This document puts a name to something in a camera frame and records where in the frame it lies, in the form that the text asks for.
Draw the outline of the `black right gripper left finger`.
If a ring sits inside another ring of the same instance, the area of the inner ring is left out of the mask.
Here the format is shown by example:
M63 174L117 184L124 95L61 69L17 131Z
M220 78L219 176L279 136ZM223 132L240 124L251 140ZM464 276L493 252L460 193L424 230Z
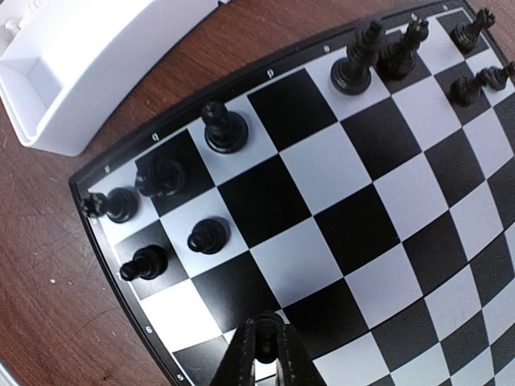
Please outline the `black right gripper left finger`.
M210 385L255 385L255 348L256 325L249 319L236 329Z

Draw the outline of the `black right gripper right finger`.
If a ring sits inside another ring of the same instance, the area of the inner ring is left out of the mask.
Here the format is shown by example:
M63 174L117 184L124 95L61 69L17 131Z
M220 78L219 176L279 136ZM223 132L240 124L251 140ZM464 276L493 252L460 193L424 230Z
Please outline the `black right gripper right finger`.
M277 348L276 385L316 386L326 384L307 354L300 335L291 324L284 324L278 328Z

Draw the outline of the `black pawn file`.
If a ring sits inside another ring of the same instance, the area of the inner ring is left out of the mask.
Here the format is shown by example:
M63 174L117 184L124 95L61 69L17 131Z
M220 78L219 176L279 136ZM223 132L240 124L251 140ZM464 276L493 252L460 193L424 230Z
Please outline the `black pawn file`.
M229 241L229 223L221 217L210 217L197 223L187 238L187 246L194 253L218 253Z
M278 358L278 329L284 324L282 318L271 311L257 315L255 324L255 359L259 363L273 363Z

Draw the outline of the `black silver chessboard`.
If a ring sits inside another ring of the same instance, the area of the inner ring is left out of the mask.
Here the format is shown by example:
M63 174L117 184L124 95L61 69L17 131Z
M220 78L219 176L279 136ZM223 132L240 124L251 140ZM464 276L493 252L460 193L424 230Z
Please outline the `black silver chessboard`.
M263 311L302 336L329 385L514 382L514 86L451 100L460 76L501 66L488 33L461 52L450 33L474 13L436 1L381 16L388 40L429 22L414 70L345 96L330 80L358 23L251 64L140 126L70 178L76 202L132 187L169 156L185 189L143 197L124 224L82 218L105 276L173 385L207 385L235 330ZM246 120L232 154L210 149L201 110ZM212 255L187 246L203 219L229 223ZM148 245L153 280L120 277Z

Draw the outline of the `black chess piece corner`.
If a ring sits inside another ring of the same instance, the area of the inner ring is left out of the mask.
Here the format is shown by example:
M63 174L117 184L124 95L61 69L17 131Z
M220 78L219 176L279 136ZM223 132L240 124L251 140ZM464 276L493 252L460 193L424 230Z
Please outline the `black chess piece corner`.
M80 199L80 210L88 218L107 216L115 224L131 220L138 212L139 201L133 190L126 187L114 188L105 195L88 193Z

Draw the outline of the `tall black chess piece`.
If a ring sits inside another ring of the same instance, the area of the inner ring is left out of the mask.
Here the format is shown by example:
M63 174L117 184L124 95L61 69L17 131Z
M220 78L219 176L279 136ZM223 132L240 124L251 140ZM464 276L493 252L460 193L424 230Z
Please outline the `tall black chess piece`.
M331 82L337 91L357 96L369 88L370 68L378 61L384 37L384 27L376 19L355 30L353 42L346 47L347 56L337 60L331 68Z

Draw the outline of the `black bishop chess piece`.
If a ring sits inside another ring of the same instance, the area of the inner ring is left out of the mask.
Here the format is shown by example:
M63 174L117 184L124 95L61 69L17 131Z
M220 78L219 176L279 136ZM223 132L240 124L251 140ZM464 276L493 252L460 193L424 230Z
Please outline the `black bishop chess piece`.
M424 18L413 20L398 40L388 43L377 61L380 72L395 80L406 78L414 69L417 50L429 35L428 25Z

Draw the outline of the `white compartment tray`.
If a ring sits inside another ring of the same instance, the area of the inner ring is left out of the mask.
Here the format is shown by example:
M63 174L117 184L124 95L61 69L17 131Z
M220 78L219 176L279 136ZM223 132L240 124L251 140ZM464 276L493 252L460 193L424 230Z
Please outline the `white compartment tray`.
M77 156L217 1L4 1L1 100L19 142Z

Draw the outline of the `black rook corner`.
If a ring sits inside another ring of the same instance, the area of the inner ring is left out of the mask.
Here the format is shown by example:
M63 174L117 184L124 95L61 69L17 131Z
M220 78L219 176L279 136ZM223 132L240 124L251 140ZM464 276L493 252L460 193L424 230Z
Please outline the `black rook corner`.
M472 22L457 24L451 31L451 38L461 51L470 52L476 47L481 31L489 29L495 22L496 16L490 9L482 8Z

